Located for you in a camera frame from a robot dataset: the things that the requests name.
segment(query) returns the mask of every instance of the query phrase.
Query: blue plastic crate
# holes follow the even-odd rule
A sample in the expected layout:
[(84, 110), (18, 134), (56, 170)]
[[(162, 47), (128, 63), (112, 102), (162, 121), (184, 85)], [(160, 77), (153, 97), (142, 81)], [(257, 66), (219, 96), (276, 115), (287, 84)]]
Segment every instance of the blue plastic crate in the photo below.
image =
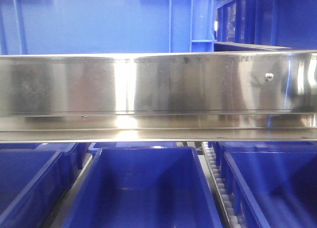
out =
[(62, 181), (66, 189), (76, 181), (83, 168), (83, 148), (85, 143), (44, 143), (37, 147), (42, 150), (60, 150), (63, 152), (60, 159)]
[(136, 142), (95, 142), (91, 143), (88, 152), (95, 155), (100, 148), (164, 148), (177, 147), (175, 141), (136, 141)]
[(316, 149), (314, 141), (219, 141), (212, 143), (216, 165), (221, 166), (225, 151), (283, 151)]
[(39, 228), (63, 192), (60, 151), (0, 150), (0, 227)]
[(218, 6), (217, 40), (317, 49), (317, 0), (227, 0)]
[(100, 149), (63, 224), (83, 227), (221, 228), (191, 147)]
[(234, 212), (250, 228), (317, 227), (317, 150), (226, 152)]
[(0, 0), (1, 54), (212, 51), (214, 0)]
[(60, 169), (65, 188), (71, 188), (83, 168), (89, 143), (1, 143), (0, 149), (60, 150)]

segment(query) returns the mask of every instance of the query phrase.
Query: metal guide rail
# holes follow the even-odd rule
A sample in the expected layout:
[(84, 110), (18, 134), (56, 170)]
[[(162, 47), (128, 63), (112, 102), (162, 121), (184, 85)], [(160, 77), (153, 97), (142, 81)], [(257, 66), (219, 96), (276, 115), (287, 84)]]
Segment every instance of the metal guide rail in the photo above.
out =
[(317, 51), (0, 56), (0, 140), (315, 140), (316, 68)]

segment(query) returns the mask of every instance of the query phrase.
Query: blue plastic bin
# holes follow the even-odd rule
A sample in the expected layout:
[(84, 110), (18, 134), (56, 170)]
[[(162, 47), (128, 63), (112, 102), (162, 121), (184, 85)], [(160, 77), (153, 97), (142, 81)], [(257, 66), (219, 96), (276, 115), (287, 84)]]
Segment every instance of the blue plastic bin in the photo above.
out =
[(317, 150), (225, 152), (234, 211), (250, 228), (317, 227)]
[(66, 189), (70, 189), (76, 181), (80, 170), (83, 168), (82, 151), (84, 143), (44, 143), (37, 147), (42, 150), (60, 150), (62, 157), (60, 159), (60, 170), (62, 181)]
[(135, 141), (135, 142), (95, 142), (91, 143), (88, 152), (95, 155), (100, 148), (163, 148), (177, 147), (175, 141)]
[(221, 228), (191, 147), (100, 149), (63, 228)]
[(221, 166), (225, 151), (284, 151), (284, 150), (315, 150), (314, 141), (219, 141), (213, 142), (216, 165)]
[(63, 192), (60, 151), (0, 150), (0, 227), (39, 228)]
[(227, 0), (218, 6), (217, 40), (317, 49), (317, 0)]
[(60, 169), (65, 188), (71, 188), (83, 168), (89, 143), (1, 143), (0, 149), (60, 150)]
[(214, 0), (0, 0), (1, 54), (212, 51)]

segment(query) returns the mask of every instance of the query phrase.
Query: screw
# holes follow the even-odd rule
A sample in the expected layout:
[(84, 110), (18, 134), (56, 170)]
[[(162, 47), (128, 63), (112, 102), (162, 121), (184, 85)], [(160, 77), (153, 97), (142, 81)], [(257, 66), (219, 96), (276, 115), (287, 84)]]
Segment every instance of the screw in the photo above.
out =
[(265, 81), (271, 82), (274, 78), (273, 73), (266, 73), (265, 74)]

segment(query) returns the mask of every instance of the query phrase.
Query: metal shelf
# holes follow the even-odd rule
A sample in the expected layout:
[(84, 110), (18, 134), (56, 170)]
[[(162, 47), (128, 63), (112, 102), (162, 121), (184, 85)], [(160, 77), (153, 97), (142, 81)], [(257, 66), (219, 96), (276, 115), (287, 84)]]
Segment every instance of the metal shelf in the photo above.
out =
[(0, 56), (0, 141), (316, 140), (317, 51)]

